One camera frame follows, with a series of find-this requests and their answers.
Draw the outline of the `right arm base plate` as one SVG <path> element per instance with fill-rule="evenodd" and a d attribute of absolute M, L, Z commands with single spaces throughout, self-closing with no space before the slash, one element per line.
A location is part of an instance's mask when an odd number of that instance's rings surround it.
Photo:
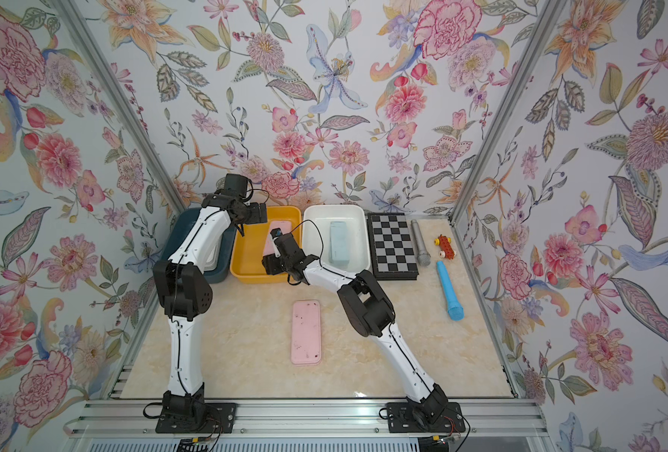
<path fill-rule="evenodd" d="M 388 402 L 378 412 L 388 424 L 389 433 L 466 433 L 468 428 L 456 402 L 448 402 L 441 414 L 426 414 L 412 401 Z"/>

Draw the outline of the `pink pencil case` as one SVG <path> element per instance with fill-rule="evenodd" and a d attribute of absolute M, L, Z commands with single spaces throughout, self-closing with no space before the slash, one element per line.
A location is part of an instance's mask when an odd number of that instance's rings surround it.
<path fill-rule="evenodd" d="M 318 301 L 296 301 L 292 307 L 290 360 L 294 365 L 318 365 L 322 360 L 321 305 Z"/>
<path fill-rule="evenodd" d="M 289 220 L 273 220 L 269 223 L 269 231 L 266 234 L 266 240 L 263 247 L 262 255 L 278 254 L 277 247 L 274 243 L 272 232 L 278 230 L 281 235 L 285 235 L 292 231 L 292 223 Z"/>

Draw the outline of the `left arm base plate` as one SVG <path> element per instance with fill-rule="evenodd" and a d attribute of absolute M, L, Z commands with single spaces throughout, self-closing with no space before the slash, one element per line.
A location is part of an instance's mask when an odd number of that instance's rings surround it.
<path fill-rule="evenodd" d="M 232 433 L 236 403 L 196 403 L 189 409 L 163 407 L 155 432 L 159 434 Z"/>

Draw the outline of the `light blue pencil case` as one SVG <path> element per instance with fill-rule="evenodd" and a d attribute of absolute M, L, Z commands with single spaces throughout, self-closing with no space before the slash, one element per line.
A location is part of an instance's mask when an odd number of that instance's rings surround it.
<path fill-rule="evenodd" d="M 350 262 L 348 227 L 344 221 L 335 220 L 329 226 L 329 259 L 339 267 L 346 267 Z"/>

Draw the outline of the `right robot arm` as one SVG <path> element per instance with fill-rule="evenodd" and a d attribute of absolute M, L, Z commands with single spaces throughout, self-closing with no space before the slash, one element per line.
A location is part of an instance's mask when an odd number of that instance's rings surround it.
<path fill-rule="evenodd" d="M 316 286 L 336 294 L 353 329 L 375 341 L 396 371 L 413 421 L 422 431 L 433 431 L 444 417 L 449 399 L 405 342 L 393 303 L 375 275 L 368 270 L 351 273 L 330 269 L 320 257 L 305 253 L 291 233 L 278 228 L 270 237 L 275 252 L 262 258 L 266 273 L 285 273 L 293 284 Z"/>

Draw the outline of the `white pencil case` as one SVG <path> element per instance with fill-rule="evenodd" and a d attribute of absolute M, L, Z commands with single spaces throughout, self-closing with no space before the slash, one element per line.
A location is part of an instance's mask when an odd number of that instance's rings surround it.
<path fill-rule="evenodd" d="M 228 243 L 228 240 L 225 237 L 221 237 L 219 243 L 212 249 L 209 255 L 205 271 L 214 271 L 222 261 L 228 259 L 229 251 L 226 243 Z"/>

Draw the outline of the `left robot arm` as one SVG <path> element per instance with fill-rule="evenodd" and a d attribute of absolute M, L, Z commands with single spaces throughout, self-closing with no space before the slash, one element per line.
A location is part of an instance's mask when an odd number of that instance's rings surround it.
<path fill-rule="evenodd" d="M 154 283 L 171 334 L 171 372 L 156 416 L 158 433 L 199 433 L 224 430 L 218 411 L 205 401 L 202 375 L 202 316 L 213 301 L 205 277 L 216 264 L 226 231 L 243 234 L 246 224 L 267 221 L 265 203 L 253 203 L 251 180 L 228 174 L 224 186 L 206 196 L 196 222 L 177 250 L 156 263 Z"/>

